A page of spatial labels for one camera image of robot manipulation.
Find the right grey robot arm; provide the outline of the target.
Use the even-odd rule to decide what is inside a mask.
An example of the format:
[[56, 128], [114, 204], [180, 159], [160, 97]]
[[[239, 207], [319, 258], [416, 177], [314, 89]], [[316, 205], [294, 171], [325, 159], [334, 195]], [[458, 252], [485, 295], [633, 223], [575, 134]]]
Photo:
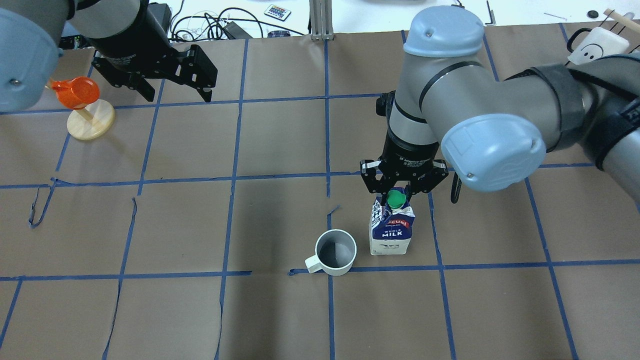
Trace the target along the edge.
[[375, 111], [387, 120], [380, 157], [362, 160], [366, 189], [397, 182], [430, 193], [452, 167], [458, 182], [496, 192], [580, 144], [589, 161], [639, 201], [639, 54], [530, 67], [495, 80], [479, 61], [485, 30], [458, 6], [426, 7], [403, 45], [397, 88]]

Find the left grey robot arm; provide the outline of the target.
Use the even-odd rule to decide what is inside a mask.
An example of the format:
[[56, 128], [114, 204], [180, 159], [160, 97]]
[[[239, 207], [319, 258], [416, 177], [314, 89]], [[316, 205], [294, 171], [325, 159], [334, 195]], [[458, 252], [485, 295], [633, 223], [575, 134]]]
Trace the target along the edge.
[[170, 45], [171, 11], [148, 0], [3, 0], [0, 3], [0, 109], [34, 106], [58, 65], [64, 29], [97, 51], [93, 67], [113, 87], [153, 101], [150, 79], [195, 89], [210, 102], [218, 70], [197, 44]]

